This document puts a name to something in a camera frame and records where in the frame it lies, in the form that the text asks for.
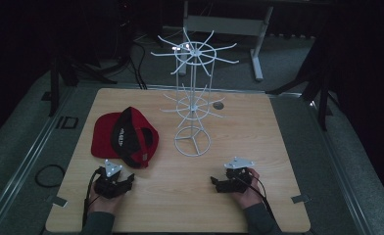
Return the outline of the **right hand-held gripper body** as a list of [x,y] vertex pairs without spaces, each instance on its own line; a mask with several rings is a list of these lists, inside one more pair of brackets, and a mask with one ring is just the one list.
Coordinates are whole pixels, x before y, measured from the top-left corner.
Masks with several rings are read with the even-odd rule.
[[253,161],[234,157],[229,163],[224,165],[226,169],[226,192],[244,193],[252,182],[249,167],[254,166]]

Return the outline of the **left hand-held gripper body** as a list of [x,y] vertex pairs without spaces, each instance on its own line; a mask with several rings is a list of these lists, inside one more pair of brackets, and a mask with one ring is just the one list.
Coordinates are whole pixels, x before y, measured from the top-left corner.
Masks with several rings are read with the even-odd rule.
[[120,181],[122,166],[105,160],[99,168],[100,176],[95,181],[94,191],[107,199],[115,198],[124,193],[124,183]]

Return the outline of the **person's left hand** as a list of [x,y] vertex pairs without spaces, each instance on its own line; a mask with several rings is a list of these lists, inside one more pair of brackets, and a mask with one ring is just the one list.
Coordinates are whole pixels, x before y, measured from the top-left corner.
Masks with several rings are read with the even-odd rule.
[[123,195],[112,199],[107,199],[96,194],[94,191],[91,191],[89,197],[88,212],[107,212],[110,214],[116,214],[119,209],[122,198]]

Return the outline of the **person's right hand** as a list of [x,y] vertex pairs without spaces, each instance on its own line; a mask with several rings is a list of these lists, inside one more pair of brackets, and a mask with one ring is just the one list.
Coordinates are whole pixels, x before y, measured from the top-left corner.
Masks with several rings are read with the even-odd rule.
[[253,205],[260,204],[263,199],[261,191],[258,186],[259,174],[253,169],[249,168],[250,175],[252,176],[251,186],[247,188],[244,193],[232,193],[231,198],[238,204],[238,206],[244,210]]

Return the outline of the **red and black cap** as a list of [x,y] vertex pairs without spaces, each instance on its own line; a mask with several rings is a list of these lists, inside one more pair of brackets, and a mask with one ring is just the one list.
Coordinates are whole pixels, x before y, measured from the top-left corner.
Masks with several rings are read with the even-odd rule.
[[94,125],[91,154],[100,159],[122,159],[132,168],[146,168],[154,156],[159,133],[135,108],[99,117]]

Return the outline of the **grey tape piece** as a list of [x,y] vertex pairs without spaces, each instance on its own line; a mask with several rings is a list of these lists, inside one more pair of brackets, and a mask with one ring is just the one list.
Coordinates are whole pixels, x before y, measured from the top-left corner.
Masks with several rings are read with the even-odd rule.
[[58,197],[58,196],[49,196],[46,201],[48,203],[51,203],[52,205],[54,206],[58,206],[58,207],[61,207],[61,208],[64,208],[67,204],[68,204],[68,201],[61,198],[61,197]]
[[301,195],[298,195],[298,196],[294,196],[291,198],[292,202],[294,204],[298,204],[298,203],[308,203],[310,202],[312,199],[309,195],[307,194],[301,194]]

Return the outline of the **black stand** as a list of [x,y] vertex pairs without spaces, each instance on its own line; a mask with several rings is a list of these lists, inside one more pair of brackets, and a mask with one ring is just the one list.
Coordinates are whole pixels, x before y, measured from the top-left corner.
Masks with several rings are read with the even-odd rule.
[[106,78],[98,71],[80,62],[69,54],[54,54],[50,61],[50,91],[48,92],[47,97],[47,99],[50,101],[50,117],[52,117],[59,108],[60,78],[62,78],[64,83],[68,86],[77,86],[78,78],[75,73],[76,70],[83,71],[103,83],[116,84],[115,81]]
[[312,102],[316,96],[319,96],[317,121],[324,131],[327,130],[325,118],[332,62],[327,43],[328,40],[323,35],[318,36],[296,77],[278,88],[266,91],[266,94],[279,95],[306,82],[307,86],[302,93],[302,98],[304,101]]

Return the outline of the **black floor bracket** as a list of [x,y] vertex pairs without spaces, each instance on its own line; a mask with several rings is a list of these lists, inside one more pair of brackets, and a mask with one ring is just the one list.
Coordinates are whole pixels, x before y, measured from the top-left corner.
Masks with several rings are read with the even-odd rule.
[[78,117],[61,116],[57,121],[57,129],[76,129],[79,123]]

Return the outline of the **metal floor rail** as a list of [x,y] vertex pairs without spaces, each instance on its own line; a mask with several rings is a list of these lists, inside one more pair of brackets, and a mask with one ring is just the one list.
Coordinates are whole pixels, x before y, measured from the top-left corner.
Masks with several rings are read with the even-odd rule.
[[315,105],[294,93],[269,99],[311,223],[306,235],[373,235]]
[[49,164],[55,125],[74,90],[65,90],[52,117],[42,94],[40,89],[29,91],[0,130],[0,235],[39,234],[52,208],[50,198],[57,193],[38,186],[34,174]]

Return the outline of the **white desk frame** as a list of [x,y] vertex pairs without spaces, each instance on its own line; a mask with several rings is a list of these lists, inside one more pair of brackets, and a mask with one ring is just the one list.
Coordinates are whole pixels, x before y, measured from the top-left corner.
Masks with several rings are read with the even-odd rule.
[[189,13],[189,1],[183,3],[183,28],[186,31],[216,32],[234,35],[256,36],[256,46],[250,50],[255,80],[262,81],[264,75],[259,58],[273,8],[267,7],[262,20],[233,19],[197,16]]

